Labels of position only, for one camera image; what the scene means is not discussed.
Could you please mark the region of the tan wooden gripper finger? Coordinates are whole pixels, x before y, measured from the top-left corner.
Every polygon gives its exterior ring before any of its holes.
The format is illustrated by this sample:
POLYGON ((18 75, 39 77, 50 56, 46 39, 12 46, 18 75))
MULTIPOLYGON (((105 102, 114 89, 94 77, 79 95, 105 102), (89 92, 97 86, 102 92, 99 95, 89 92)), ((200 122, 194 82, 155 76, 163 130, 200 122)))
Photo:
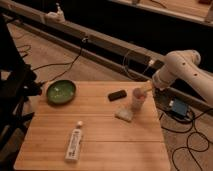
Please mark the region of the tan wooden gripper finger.
POLYGON ((139 88, 142 94, 146 94, 153 89, 153 85, 150 81, 143 82, 141 87, 139 88))

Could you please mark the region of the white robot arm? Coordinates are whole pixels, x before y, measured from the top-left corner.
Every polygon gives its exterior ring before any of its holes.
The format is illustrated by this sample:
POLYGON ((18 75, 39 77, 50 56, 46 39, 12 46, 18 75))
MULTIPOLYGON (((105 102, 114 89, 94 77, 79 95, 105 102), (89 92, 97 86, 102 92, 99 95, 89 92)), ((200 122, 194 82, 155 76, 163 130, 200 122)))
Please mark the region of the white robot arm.
POLYGON ((171 51, 165 55, 164 65, 140 89, 142 92, 153 88, 165 90, 176 79, 181 79, 213 107, 213 76, 198 67, 200 61, 201 56, 196 50, 171 51))

